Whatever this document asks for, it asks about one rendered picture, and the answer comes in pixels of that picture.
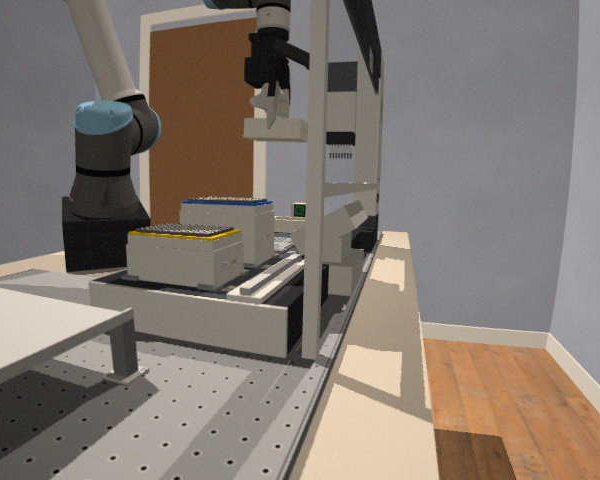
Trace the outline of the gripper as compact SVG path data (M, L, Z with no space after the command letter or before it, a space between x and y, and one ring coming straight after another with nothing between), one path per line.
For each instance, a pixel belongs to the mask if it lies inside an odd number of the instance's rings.
M250 104L253 107L264 109L267 113L268 129L272 126L276 116L289 118L290 110L289 60L283 54L272 49L276 38L287 42L289 32L280 27L263 27L257 33L249 33L251 57L245 57L244 81L256 89L262 88L260 94L251 98ZM280 90L279 87L283 89Z

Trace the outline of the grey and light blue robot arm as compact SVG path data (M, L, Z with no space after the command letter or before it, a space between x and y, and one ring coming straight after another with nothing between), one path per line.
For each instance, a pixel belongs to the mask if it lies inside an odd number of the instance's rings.
M161 121L134 86L105 0L63 1L104 100L82 103L75 111L76 176L69 210L91 218L126 216L138 209L131 155L158 142ZM209 9L257 7L256 31L280 27L290 32L291 0L203 1Z

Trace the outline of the grey tip rack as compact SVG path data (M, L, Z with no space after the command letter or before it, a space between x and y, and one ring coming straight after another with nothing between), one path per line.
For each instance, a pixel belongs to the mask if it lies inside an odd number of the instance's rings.
M234 227L166 223L127 237L127 273L139 280L215 286L244 270L242 232Z

